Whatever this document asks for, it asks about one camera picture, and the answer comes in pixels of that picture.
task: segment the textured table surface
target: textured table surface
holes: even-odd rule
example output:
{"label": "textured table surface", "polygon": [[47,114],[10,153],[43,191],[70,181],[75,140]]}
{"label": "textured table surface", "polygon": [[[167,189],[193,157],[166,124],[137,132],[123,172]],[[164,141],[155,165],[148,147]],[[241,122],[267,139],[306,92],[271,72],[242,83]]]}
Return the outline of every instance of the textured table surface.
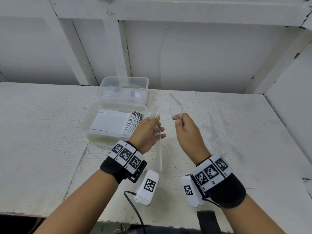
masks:
{"label": "textured table surface", "polygon": [[[158,105],[167,137],[162,141],[163,173],[151,204],[135,204],[145,224],[199,228],[196,211],[214,210],[221,230],[232,232],[223,213],[210,203],[187,205],[179,179],[193,168],[181,150],[168,112],[169,92],[150,90],[148,109]],[[288,233],[310,233],[312,199],[303,177],[312,166],[263,95],[172,91],[194,119],[207,147],[209,114],[222,126],[217,102],[233,127],[233,142],[245,161],[228,152],[226,160],[248,194]],[[105,159],[108,148],[88,143],[79,130],[96,87],[0,83],[0,212],[47,216]],[[156,169],[155,148],[145,154]],[[139,223],[123,195],[136,185],[123,181],[99,221]]]}

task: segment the wrist-mounted device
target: wrist-mounted device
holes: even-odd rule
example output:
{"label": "wrist-mounted device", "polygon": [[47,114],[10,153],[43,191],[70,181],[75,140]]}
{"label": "wrist-mounted device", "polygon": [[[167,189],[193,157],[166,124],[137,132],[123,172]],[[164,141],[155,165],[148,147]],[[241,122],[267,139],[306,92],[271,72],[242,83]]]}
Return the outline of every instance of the wrist-mounted device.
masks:
{"label": "wrist-mounted device", "polygon": [[124,142],[120,140],[108,153],[100,169],[108,174],[112,174],[118,184],[127,178],[136,183],[146,164],[144,156],[133,144],[129,141]]}
{"label": "wrist-mounted device", "polygon": [[211,198],[225,208],[240,205],[246,197],[243,184],[218,154],[203,161],[189,174],[181,177],[188,202],[193,207],[203,205],[203,198]]}

